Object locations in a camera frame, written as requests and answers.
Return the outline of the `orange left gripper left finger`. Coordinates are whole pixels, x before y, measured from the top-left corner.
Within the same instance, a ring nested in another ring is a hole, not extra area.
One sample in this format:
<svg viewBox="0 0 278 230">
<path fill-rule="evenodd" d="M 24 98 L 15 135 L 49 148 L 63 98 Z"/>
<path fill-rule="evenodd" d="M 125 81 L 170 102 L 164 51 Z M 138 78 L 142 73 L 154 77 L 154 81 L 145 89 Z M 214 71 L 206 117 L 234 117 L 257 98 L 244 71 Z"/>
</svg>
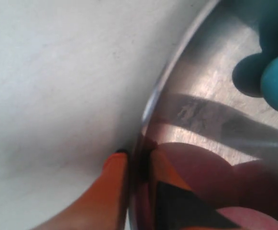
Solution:
<svg viewBox="0 0 278 230">
<path fill-rule="evenodd" d="M 75 202 L 37 230 L 123 230 L 129 202 L 129 156 L 124 149 L 104 163 L 100 176 Z"/>
</svg>

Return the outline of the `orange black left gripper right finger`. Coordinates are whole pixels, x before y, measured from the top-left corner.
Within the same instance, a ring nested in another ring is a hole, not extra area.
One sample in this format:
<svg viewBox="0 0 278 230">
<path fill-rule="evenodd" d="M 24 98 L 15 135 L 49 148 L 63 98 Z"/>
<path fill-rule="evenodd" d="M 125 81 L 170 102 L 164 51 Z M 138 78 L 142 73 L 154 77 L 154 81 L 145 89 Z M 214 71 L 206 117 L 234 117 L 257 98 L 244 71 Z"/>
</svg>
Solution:
<svg viewBox="0 0 278 230">
<path fill-rule="evenodd" d="M 159 150 L 150 153 L 150 195 L 155 230 L 238 230 L 202 201 Z"/>
</svg>

